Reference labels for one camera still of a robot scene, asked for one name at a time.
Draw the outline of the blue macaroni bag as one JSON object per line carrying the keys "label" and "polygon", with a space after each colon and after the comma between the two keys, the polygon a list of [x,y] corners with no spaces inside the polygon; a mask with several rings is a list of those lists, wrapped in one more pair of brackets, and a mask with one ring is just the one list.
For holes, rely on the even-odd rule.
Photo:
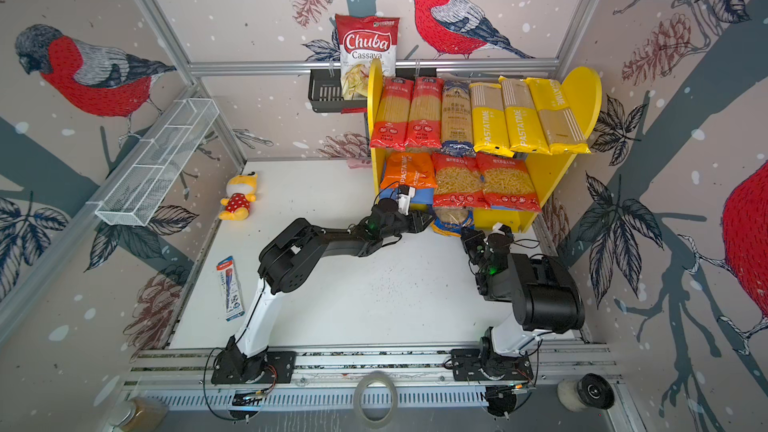
{"label": "blue macaroni bag", "polygon": [[463,228],[474,228],[471,208],[436,207],[432,212],[435,219],[431,228],[439,235],[459,237]]}

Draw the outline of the orange Pastatime macaroni bag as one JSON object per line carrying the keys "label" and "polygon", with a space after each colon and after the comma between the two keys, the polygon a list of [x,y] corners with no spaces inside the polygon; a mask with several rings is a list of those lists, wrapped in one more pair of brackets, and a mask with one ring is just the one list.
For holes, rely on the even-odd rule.
{"label": "orange Pastatime macaroni bag", "polygon": [[425,152],[393,152],[385,161],[380,186],[435,189],[437,180],[431,155]]}

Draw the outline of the red macaroni bag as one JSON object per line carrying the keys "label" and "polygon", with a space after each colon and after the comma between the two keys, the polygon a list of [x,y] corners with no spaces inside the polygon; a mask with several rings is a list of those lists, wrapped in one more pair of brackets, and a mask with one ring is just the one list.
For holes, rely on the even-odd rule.
{"label": "red macaroni bag", "polygon": [[486,153],[476,155],[485,201],[493,209],[541,211],[536,189],[524,160]]}
{"label": "red macaroni bag", "polygon": [[431,158],[437,184],[433,194],[434,207],[490,208],[475,158],[442,153],[434,153]]}

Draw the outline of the red spaghetti bag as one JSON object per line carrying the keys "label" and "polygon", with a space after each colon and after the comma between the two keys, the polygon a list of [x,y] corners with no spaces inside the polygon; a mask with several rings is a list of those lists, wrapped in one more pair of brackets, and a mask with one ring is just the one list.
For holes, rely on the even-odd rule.
{"label": "red spaghetti bag", "polygon": [[384,80],[370,145],[377,149],[405,150],[414,82],[393,77]]}
{"label": "red spaghetti bag", "polygon": [[441,112],[444,81],[418,77],[414,84],[405,145],[407,148],[441,147]]}

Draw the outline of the dark blue spaghetti bag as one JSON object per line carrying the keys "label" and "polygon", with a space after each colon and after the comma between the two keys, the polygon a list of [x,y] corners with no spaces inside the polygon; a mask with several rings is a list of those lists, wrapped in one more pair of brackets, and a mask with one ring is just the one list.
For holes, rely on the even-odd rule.
{"label": "dark blue spaghetti bag", "polygon": [[446,80],[441,104],[442,151],[451,156],[473,157],[473,125],[468,82]]}

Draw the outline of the yellow Pastatime spaghetti bag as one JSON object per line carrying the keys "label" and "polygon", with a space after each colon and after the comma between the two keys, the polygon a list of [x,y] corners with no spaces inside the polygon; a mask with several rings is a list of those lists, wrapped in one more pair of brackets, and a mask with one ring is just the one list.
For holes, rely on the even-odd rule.
{"label": "yellow Pastatime spaghetti bag", "polygon": [[590,154],[584,133],[560,82],[526,78],[551,155]]}
{"label": "yellow Pastatime spaghetti bag", "polygon": [[470,103],[476,153],[514,157],[511,150],[501,85],[472,82]]}
{"label": "yellow Pastatime spaghetti bag", "polygon": [[516,153],[550,155],[550,147],[524,80],[499,78],[510,149]]}

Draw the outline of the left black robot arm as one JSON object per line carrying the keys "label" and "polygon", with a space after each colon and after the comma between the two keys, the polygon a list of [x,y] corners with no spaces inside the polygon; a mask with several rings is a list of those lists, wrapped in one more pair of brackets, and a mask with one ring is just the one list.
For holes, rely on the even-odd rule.
{"label": "left black robot arm", "polygon": [[434,217],[423,211],[402,213],[398,202],[384,198],[370,214],[346,229],[310,224],[298,218],[259,254],[260,290],[247,312],[245,323],[227,343],[245,359],[264,353],[285,296],[302,286],[320,259],[331,256],[368,257],[401,240],[405,234],[425,231]]}

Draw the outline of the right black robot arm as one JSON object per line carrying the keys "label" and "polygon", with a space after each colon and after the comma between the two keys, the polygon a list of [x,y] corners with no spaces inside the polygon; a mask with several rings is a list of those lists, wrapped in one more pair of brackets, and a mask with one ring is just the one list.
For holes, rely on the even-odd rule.
{"label": "right black robot arm", "polygon": [[502,229],[485,234],[464,227],[460,238],[480,296],[512,308],[509,317],[482,337],[483,359],[525,357],[544,336],[583,327],[578,287],[557,258],[513,252],[514,236]]}

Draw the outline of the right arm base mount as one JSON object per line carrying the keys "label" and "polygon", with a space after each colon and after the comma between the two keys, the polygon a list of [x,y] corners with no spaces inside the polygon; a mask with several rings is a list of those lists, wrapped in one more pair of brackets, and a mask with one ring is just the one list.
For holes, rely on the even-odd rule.
{"label": "right arm base mount", "polygon": [[443,366],[458,382],[534,381],[531,361],[527,356],[502,356],[492,350],[487,338],[481,340],[479,348],[452,349]]}

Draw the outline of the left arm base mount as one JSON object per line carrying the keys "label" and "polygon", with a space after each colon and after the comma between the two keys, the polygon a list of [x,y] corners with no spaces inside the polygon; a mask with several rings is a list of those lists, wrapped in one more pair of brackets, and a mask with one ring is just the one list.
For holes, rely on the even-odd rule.
{"label": "left arm base mount", "polygon": [[287,384],[292,380],[297,353],[265,349],[252,357],[241,352],[232,336],[212,365],[213,385]]}

